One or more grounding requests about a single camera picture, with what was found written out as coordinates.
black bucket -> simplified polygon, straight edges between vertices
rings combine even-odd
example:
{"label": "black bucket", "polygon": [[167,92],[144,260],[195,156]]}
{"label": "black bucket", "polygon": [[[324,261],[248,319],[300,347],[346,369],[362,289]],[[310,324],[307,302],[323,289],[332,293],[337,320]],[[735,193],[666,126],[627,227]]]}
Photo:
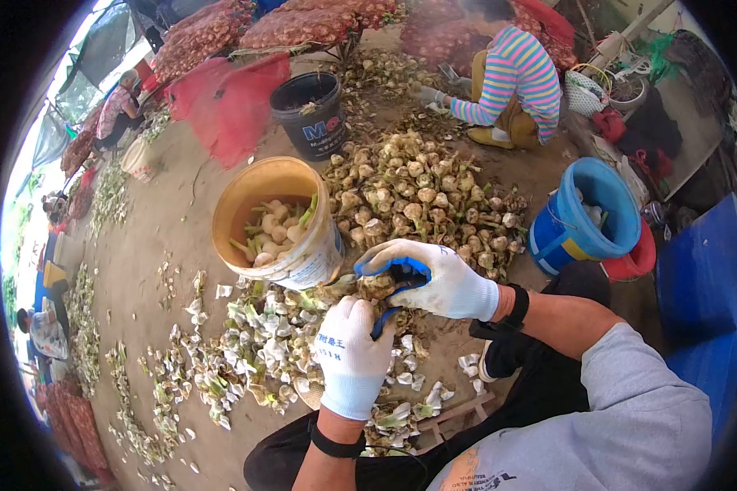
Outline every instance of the black bucket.
{"label": "black bucket", "polygon": [[[310,102],[317,108],[301,115]],[[281,84],[270,96],[270,110],[305,160],[326,160],[346,140],[341,83],[332,73],[304,73]]]}

cable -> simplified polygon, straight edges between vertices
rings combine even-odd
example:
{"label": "cable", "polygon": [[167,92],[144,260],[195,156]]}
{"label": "cable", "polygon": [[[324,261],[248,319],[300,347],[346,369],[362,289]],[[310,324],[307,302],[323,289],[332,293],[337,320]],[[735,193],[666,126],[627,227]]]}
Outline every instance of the cable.
{"label": "cable", "polygon": [[404,453],[404,454],[412,457],[423,468],[423,481],[418,486],[418,491],[420,491],[421,489],[423,489],[423,486],[428,486],[428,467],[426,467],[426,465],[423,463],[423,461],[417,455],[413,455],[412,453],[407,452],[406,450],[404,450],[402,448],[385,447],[384,445],[367,445],[366,448],[384,448],[386,450],[393,450],[395,452],[401,452],[401,453]]}

glove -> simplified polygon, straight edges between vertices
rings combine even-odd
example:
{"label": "glove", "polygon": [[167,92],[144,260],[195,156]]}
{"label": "glove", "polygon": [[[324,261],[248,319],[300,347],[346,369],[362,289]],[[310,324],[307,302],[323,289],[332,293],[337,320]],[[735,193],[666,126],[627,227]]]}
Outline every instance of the glove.
{"label": "glove", "polygon": [[445,100],[445,93],[441,90],[436,90],[434,87],[423,86],[421,87],[420,92],[417,93],[417,97],[424,106],[433,102],[442,106]]}
{"label": "glove", "polygon": [[322,322],[314,349],[324,374],[324,407],[345,418],[368,420],[391,363],[396,324],[389,321],[382,336],[371,339],[371,303],[352,296],[331,307]]}
{"label": "glove", "polygon": [[401,289],[387,298],[392,306],[413,307],[451,319],[487,321],[497,310],[497,284],[472,270],[455,250],[405,239],[381,243],[355,263],[355,273],[374,276],[399,264],[426,276],[416,288]]}

wooden stool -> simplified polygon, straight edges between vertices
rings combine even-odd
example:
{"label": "wooden stool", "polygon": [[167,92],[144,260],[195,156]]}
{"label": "wooden stool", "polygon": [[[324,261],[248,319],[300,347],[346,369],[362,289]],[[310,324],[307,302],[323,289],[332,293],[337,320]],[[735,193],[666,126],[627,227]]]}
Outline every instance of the wooden stool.
{"label": "wooden stool", "polygon": [[[444,423],[448,419],[452,419],[455,417],[459,417],[462,415],[466,415],[470,413],[471,411],[475,410],[475,413],[478,415],[478,419],[480,419],[481,422],[485,421],[488,415],[486,414],[486,409],[483,408],[483,405],[487,402],[491,401],[494,398],[494,392],[486,392],[484,395],[472,399],[469,402],[464,402],[461,405],[458,405],[454,408],[448,409],[447,411],[443,412],[441,415],[435,418],[429,418],[422,421],[420,424],[418,424],[418,431],[423,433],[426,430],[431,430],[434,432],[434,440],[436,440],[436,444],[432,445],[430,447],[422,448],[418,451],[418,455],[421,455],[423,453],[428,452],[433,447],[439,445],[440,443],[444,442],[445,439],[442,438],[442,431],[439,429],[439,425],[441,423]],[[472,425],[469,425],[468,423],[465,423],[464,430],[471,427]]]}

black pants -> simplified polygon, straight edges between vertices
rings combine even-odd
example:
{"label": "black pants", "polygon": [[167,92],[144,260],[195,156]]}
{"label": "black pants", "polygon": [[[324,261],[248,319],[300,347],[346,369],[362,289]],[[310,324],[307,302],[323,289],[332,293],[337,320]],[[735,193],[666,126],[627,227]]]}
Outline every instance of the black pants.
{"label": "black pants", "polygon": [[[610,300],[606,276],[597,263],[589,261],[565,266],[543,293],[584,297],[606,307]],[[470,334],[498,341],[492,342],[486,353],[490,376],[510,376],[516,368],[522,368],[505,403],[482,423],[420,456],[427,471],[413,457],[358,457],[358,489],[425,489],[451,460],[492,433],[590,410],[586,389],[581,385],[579,361],[520,332],[497,332],[488,323],[473,322]],[[311,443],[310,428],[317,423],[318,415],[314,411],[295,420],[260,441],[251,451],[243,474],[253,491],[292,487]]]}
{"label": "black pants", "polygon": [[52,303],[55,304],[55,314],[60,325],[63,326],[63,333],[66,335],[66,342],[69,341],[70,326],[68,324],[68,312],[66,312],[66,306],[63,302],[63,293],[68,291],[68,281],[58,280],[52,283],[52,287],[49,289],[52,292]]}
{"label": "black pants", "polygon": [[142,122],[144,121],[144,116],[132,118],[126,113],[118,114],[117,119],[115,119],[115,126],[114,128],[112,128],[112,132],[109,133],[108,136],[103,140],[99,140],[98,138],[95,139],[96,147],[99,150],[110,149],[111,147],[114,147],[118,144],[118,142],[120,142],[120,138],[122,138],[122,135],[126,132],[127,128],[136,130],[139,125],[142,124]]}

